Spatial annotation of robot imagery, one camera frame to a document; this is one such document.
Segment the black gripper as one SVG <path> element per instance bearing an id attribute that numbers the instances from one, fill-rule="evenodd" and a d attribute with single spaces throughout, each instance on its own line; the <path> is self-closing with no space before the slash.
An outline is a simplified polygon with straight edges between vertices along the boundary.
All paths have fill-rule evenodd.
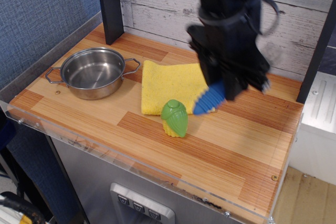
<path id="1" fill-rule="evenodd" d="M 200 11 L 199 19 L 201 25 L 190 25 L 187 32 L 208 86 L 223 81 L 225 99 L 234 101 L 248 88 L 247 79 L 267 78 L 270 65 L 256 46 L 259 11 L 232 17 Z"/>

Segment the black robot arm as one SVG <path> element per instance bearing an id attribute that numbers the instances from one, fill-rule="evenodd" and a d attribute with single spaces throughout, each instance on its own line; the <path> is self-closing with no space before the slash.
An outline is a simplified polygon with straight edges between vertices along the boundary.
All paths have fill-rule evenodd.
<path id="1" fill-rule="evenodd" d="M 262 91 L 270 65 L 256 46 L 261 0 L 200 0 L 198 15 L 187 33 L 207 85 L 221 82 L 228 101 L 249 86 Z"/>

